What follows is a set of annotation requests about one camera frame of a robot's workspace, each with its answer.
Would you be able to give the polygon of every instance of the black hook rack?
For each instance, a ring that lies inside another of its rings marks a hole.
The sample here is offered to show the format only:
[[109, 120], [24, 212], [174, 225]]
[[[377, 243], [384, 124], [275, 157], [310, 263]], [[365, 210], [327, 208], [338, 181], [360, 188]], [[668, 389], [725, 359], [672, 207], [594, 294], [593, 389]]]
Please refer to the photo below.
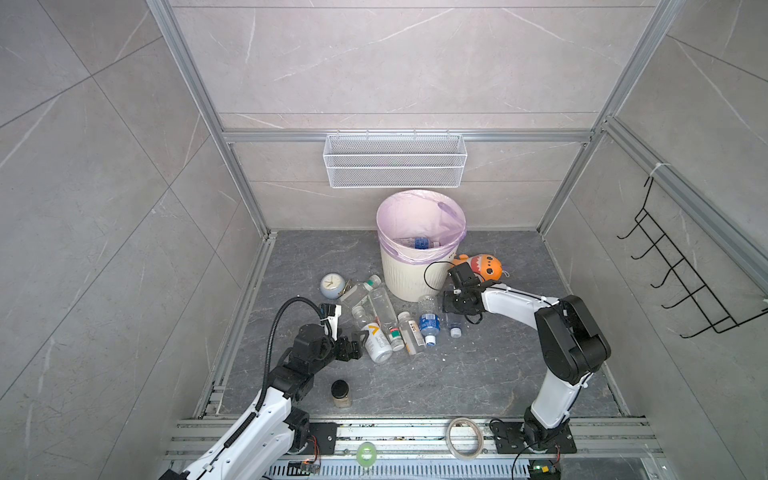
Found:
[[[706, 326], [703, 329], [701, 329], [698, 332], [695, 332], [695, 333], [693, 333], [691, 335], [682, 335], [682, 334], [680, 334], [680, 336], [685, 338], [685, 339], [689, 339], [689, 338], [695, 337], [696, 335], [704, 333], [704, 332], [706, 332], [709, 329], [712, 329], [715, 333], [725, 333], [725, 332], [727, 332], [730, 329], [734, 329], [734, 328], [736, 328], [738, 326], [742, 326], [744, 323], [751, 322], [752, 320], [754, 320], [756, 318], [759, 318], [759, 317], [761, 317], [763, 315], [768, 314], [768, 307], [767, 307], [767, 308], [764, 308], [757, 315], [751, 316], [750, 318], [748, 318], [746, 320], [743, 320], [741, 322], [739, 322], [739, 321], [737, 321], [736, 319], [733, 318], [733, 316], [730, 314], [728, 309], [723, 305], [722, 302], [720, 302], [720, 299], [717, 298], [717, 295], [715, 295], [715, 293], [712, 291], [712, 289], [709, 287], [709, 285], [707, 285], [707, 282], [705, 282], [704, 279], [701, 278], [701, 275], [696, 270], [696, 268], [688, 261], [688, 259], [685, 257], [685, 255], [683, 255], [683, 252], [680, 251], [680, 249], [677, 247], [675, 242], [673, 242], [672, 239], [667, 235], [667, 232], [665, 232], [664, 229], [661, 228], [661, 225], [659, 225], [659, 223], [656, 221], [656, 219], [653, 218], [653, 216], [650, 214], [650, 212], [648, 210], [646, 210], [646, 205], [648, 203], [648, 196], [650, 195], [650, 188], [653, 185], [654, 185], [654, 179], [652, 177], [648, 177], [648, 179], [645, 180], [645, 184], [643, 184], [643, 187], [646, 187], [646, 186], [648, 187], [647, 191], [645, 192], [645, 200], [643, 201], [643, 207], [640, 209], [639, 212], [637, 212], [637, 215], [634, 216], [634, 227], [632, 227], [632, 230], [630, 230], [629, 233], [627, 233], [623, 237], [617, 235], [617, 238], [619, 240], [624, 240], [627, 237], [629, 237], [635, 230], [637, 230], [639, 228], [645, 234], [645, 237], [650, 241], [650, 247], [648, 247], [648, 249], [645, 250], [642, 253], [642, 255], [640, 255], [639, 257], [635, 257], [634, 255], [632, 255], [631, 256], [632, 260], [639, 260], [639, 259], [645, 257], [646, 255], [648, 255], [648, 253], [651, 252], [652, 250], [656, 250], [659, 253], [659, 255], [661, 256], [661, 258], [664, 259], [664, 262], [667, 264], [669, 269], [667, 270], [667, 273], [664, 275], [664, 278], [661, 280], [661, 283], [659, 283], [658, 285], [651, 284], [651, 286], [653, 288], [661, 288], [664, 285], [664, 283], [667, 282], [667, 279], [670, 277], [670, 275], [674, 274], [675, 277], [677, 278], [677, 281], [680, 282], [680, 285], [683, 286], [683, 288], [685, 289], [685, 292], [687, 294], [686, 296], [684, 296], [683, 298], [678, 300], [673, 305], [669, 305], [669, 306], [662, 305], [661, 307], [664, 308], [664, 309], [674, 308], [674, 307], [680, 305], [685, 300], [688, 300], [690, 298], [696, 304], [696, 307], [701, 312], [701, 315], [704, 317], [704, 319], [709, 324], [709, 326]], [[648, 222], [653, 222], [653, 225], [655, 225], [655, 227], [661, 232], [661, 235], [656, 240], [654, 240], [650, 236], [650, 234], [647, 232], [645, 227], [643, 227], [642, 223], [645, 220], [647, 220]], [[672, 245], [672, 247], [677, 251], [677, 253], [680, 254], [680, 260], [678, 260], [678, 261], [673, 263], [667, 257], [667, 255], [665, 255], [664, 252], [659, 248], [659, 246], [658, 246], [659, 242], [661, 242], [664, 238], [666, 238], [669, 241], [669, 243]], [[693, 289], [692, 287], [687, 285], [685, 283], [685, 281], [683, 280], [682, 276], [677, 272], [677, 270], [675, 270], [678, 267], [682, 268], [684, 266], [687, 266], [690, 269], [690, 271], [692, 271], [695, 274], [696, 278], [701, 282], [701, 285], [699, 287]], [[723, 311], [725, 312], [725, 317], [724, 318], [722, 318], [720, 320], [717, 320], [716, 322], [713, 322], [710, 319], [710, 317], [707, 315], [707, 313], [704, 312], [704, 309], [701, 307], [700, 302], [698, 300], [696, 300], [696, 297], [694, 296], [697, 293], [702, 292], [702, 291], [704, 291], [705, 293], [708, 293], [709, 295], [711, 295], [712, 298], [717, 302], [717, 304], [720, 305], [720, 308], [722, 308]]]

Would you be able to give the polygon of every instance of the black mounting plate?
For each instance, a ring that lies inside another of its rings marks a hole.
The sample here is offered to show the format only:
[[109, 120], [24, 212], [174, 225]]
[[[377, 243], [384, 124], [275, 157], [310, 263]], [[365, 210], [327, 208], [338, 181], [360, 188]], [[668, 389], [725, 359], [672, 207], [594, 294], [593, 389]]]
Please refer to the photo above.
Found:
[[[523, 446], [523, 435], [521, 427], [523, 421], [512, 422], [491, 422], [488, 427], [493, 433], [493, 440], [496, 442], [497, 453], [520, 453], [525, 450]], [[576, 444], [571, 434], [571, 427], [567, 425], [560, 434], [552, 441], [552, 447], [546, 453], [557, 453], [560, 446], [560, 453], [576, 453]]]
[[320, 448], [321, 455], [333, 455], [336, 451], [336, 430], [338, 428], [338, 423], [310, 422], [309, 435], [314, 435], [317, 439], [317, 446]]

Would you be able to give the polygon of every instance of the orange plush toy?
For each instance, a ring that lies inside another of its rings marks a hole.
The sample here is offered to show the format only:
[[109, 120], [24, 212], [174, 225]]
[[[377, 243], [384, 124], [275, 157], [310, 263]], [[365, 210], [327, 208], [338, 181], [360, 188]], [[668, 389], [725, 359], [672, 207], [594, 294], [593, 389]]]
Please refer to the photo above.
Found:
[[502, 274], [509, 276], [502, 269], [502, 262], [493, 255], [482, 254], [470, 257], [468, 255], [459, 255], [453, 259], [454, 265], [467, 262], [475, 274], [480, 276], [481, 280], [499, 280]]

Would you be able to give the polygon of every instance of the alarm clock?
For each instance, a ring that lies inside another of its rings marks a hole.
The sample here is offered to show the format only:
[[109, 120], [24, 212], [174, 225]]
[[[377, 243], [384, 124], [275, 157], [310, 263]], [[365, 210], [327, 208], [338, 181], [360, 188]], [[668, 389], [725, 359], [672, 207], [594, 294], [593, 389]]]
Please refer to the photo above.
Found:
[[338, 273], [329, 273], [320, 280], [320, 292], [328, 300], [335, 300], [341, 296], [344, 291], [346, 281]]

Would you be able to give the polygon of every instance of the white mesh basket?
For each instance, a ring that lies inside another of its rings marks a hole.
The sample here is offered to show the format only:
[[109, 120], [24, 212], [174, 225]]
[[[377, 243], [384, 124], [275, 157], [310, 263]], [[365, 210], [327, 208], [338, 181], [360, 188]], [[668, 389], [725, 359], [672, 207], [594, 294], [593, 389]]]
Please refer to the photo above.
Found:
[[460, 134], [334, 134], [323, 159], [333, 188], [458, 187], [467, 149]]

